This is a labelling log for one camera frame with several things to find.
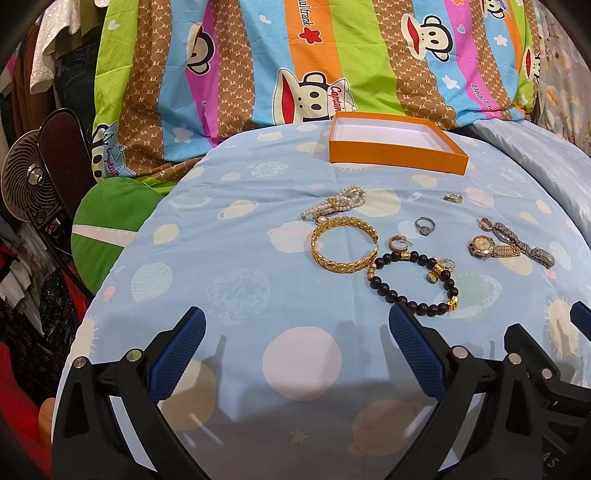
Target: blue clamp pad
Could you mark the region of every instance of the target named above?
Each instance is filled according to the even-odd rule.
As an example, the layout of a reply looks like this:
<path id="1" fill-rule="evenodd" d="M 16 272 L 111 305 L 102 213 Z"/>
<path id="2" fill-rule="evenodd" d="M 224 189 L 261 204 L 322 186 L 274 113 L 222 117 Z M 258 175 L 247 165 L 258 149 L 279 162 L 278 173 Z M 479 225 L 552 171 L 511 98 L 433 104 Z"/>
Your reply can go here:
<path id="1" fill-rule="evenodd" d="M 571 307 L 570 323 L 591 341 L 591 310 L 582 301 L 578 301 Z"/>
<path id="2" fill-rule="evenodd" d="M 157 403 L 169 398 L 205 336 L 205 314 L 191 307 L 189 318 L 150 369 L 148 395 Z"/>
<path id="3" fill-rule="evenodd" d="M 445 367 L 437 354 L 399 305 L 390 309 L 389 326 L 423 393 L 441 402 L 447 388 Z"/>

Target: wooden bead bracelet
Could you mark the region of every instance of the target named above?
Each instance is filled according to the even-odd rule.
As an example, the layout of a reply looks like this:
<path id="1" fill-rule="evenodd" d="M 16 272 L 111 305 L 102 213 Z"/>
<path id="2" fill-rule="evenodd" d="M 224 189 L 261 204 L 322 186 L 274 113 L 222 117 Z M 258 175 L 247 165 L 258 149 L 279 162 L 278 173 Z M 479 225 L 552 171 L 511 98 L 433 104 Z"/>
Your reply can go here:
<path id="1" fill-rule="evenodd" d="M 443 288 L 447 290 L 447 303 L 440 303 L 439 305 L 427 305 L 426 303 L 419 303 L 415 301 L 408 301 L 404 295 L 398 295 L 396 290 L 390 290 L 390 286 L 382 282 L 382 279 L 375 275 L 375 271 L 380 270 L 384 265 L 388 265 L 397 261 L 410 261 L 421 266 L 426 266 L 430 272 L 427 274 L 427 279 L 431 283 L 436 283 L 437 280 L 443 282 Z M 419 255 L 418 252 L 412 251 L 393 251 L 391 254 L 384 254 L 378 257 L 368 268 L 369 286 L 377 290 L 378 295 L 385 297 L 388 303 L 405 303 L 408 309 L 417 315 L 428 315 L 434 317 L 435 315 L 443 315 L 449 310 L 457 308 L 457 296 L 459 294 L 455 282 L 452 280 L 452 271 L 455 263 L 448 258 L 443 258 L 439 262 L 436 258 L 429 258 L 426 255 Z"/>

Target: blue stripe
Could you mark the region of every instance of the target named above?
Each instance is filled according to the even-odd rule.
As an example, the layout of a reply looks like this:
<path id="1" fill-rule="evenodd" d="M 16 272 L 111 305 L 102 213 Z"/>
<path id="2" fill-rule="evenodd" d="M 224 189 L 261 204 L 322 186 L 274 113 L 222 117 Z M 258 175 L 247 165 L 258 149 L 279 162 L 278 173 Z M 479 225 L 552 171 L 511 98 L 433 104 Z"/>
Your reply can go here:
<path id="1" fill-rule="evenodd" d="M 492 55 L 495 58 L 496 64 L 499 67 L 501 74 L 501 81 L 503 87 L 510 99 L 513 100 L 517 94 L 517 87 L 519 86 L 519 74 L 515 69 L 515 48 L 511 41 L 511 35 L 505 20 L 500 20 L 492 15 L 488 15 L 484 19 L 486 29 L 486 39 L 491 46 Z M 507 46 L 497 45 L 495 37 L 499 35 L 507 39 Z"/>
<path id="2" fill-rule="evenodd" d="M 203 125 L 197 114 L 197 106 L 185 77 L 187 67 L 187 38 L 196 22 L 202 22 L 207 0 L 173 0 L 172 35 L 168 59 L 162 78 L 158 111 L 162 120 L 164 158 L 167 161 L 185 161 L 205 155 L 211 150 L 209 140 L 203 135 Z M 186 126 L 193 134 L 189 143 L 176 141 L 175 128 Z"/>
<path id="3" fill-rule="evenodd" d="M 451 33 L 452 38 L 454 32 L 452 29 L 449 15 L 445 4 L 441 1 L 424 1 L 414 0 L 414 15 L 417 21 L 422 24 L 423 19 L 428 15 L 435 15 L 441 19 L 441 23 Z M 456 123 L 460 127 L 465 127 L 478 119 L 485 119 L 486 115 L 481 112 L 482 107 L 468 97 L 466 93 L 466 79 L 462 71 L 457 66 L 456 62 L 456 43 L 453 44 L 453 49 L 449 54 L 448 61 L 441 61 L 432 52 L 427 50 L 427 63 L 429 70 L 433 72 L 437 80 L 437 90 L 445 100 L 445 103 L 451 106 L 456 111 Z M 447 75 L 450 79 L 457 81 L 460 88 L 447 88 L 443 78 Z"/>
<path id="4" fill-rule="evenodd" d="M 240 0 L 242 18 L 252 51 L 255 83 L 255 106 L 252 121 L 257 125 L 273 125 L 273 92 L 279 69 L 294 72 L 283 2 Z"/>

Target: orange box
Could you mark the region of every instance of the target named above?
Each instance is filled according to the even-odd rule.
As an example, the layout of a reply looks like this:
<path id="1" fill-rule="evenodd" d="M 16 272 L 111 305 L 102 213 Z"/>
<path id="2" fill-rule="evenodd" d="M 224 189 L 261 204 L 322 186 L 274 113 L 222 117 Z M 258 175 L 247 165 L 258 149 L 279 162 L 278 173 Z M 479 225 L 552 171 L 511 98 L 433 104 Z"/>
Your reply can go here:
<path id="1" fill-rule="evenodd" d="M 464 175 L 468 155 L 434 123 L 411 116 L 337 112 L 331 163 L 370 163 Z"/>

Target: red star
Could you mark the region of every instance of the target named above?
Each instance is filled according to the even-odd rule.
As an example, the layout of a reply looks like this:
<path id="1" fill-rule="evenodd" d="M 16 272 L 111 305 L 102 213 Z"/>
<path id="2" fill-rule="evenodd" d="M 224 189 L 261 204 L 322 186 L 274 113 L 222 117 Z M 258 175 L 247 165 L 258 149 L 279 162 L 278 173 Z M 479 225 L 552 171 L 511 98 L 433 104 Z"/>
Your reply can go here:
<path id="1" fill-rule="evenodd" d="M 310 30 L 308 27 L 304 27 L 304 31 L 298 35 L 302 40 L 306 40 L 308 45 L 314 43 L 322 43 L 320 38 L 320 30 Z"/>

